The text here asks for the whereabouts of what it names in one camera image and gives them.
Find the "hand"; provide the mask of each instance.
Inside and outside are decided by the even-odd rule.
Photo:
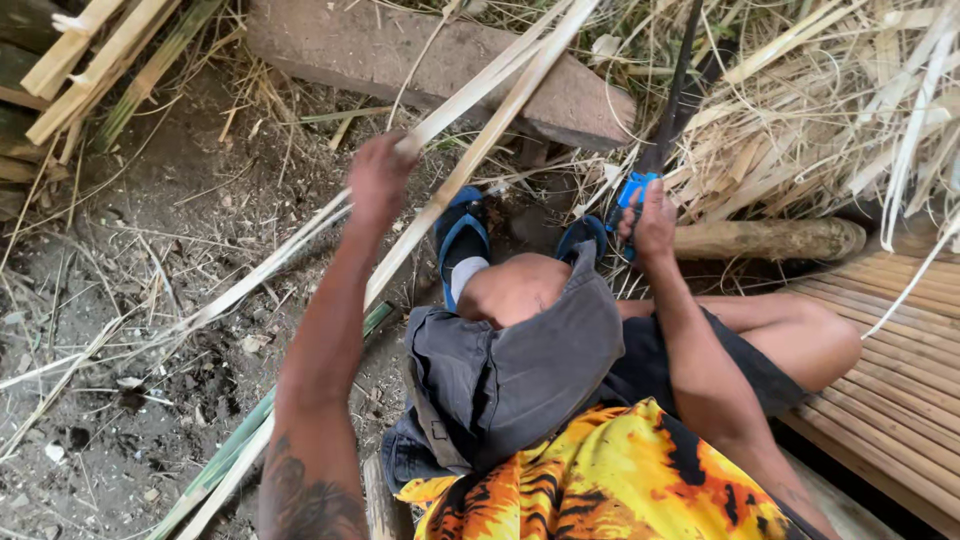
[[[347,177],[353,188],[352,221],[385,232],[400,214],[407,178],[418,159],[394,149],[405,136],[404,132],[389,132],[368,140],[357,150]]]
[[[677,227],[677,207],[664,196],[663,179],[653,180],[647,185],[643,212],[635,224],[633,205],[639,195],[638,190],[630,200],[631,207],[623,210],[617,234],[624,240],[633,234],[636,250],[634,263],[649,266],[661,260],[674,260],[673,234]]]

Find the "dark gray shorts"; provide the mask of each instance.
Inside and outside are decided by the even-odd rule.
[[[385,434],[381,451],[393,488],[444,470],[488,471],[598,403],[631,406],[654,397],[678,416],[656,316],[621,322],[610,289],[593,270],[593,243],[577,249],[560,299],[507,329],[441,307],[411,311],[404,376],[412,407]],[[767,416],[804,398],[769,358],[705,314]]]

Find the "yellow orange shirt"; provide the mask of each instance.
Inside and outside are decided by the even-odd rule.
[[[652,398],[589,410],[485,478],[415,479],[422,540],[805,536],[750,477]]]

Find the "bamboo mat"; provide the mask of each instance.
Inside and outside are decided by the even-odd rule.
[[[923,261],[885,252],[787,287],[863,333]],[[782,420],[960,539],[960,264],[934,262],[853,369]]]

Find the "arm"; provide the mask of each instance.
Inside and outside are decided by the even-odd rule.
[[[367,277],[414,164],[394,152],[402,137],[383,135],[357,152],[353,215],[280,367],[259,495],[264,540],[368,536],[347,399],[363,349]]]
[[[676,212],[663,196],[663,182],[653,181],[636,228],[628,209],[619,233],[634,235],[638,259],[656,298],[681,419],[768,493],[823,534],[838,539],[777,447],[753,388],[716,338],[680,274],[673,255]]]

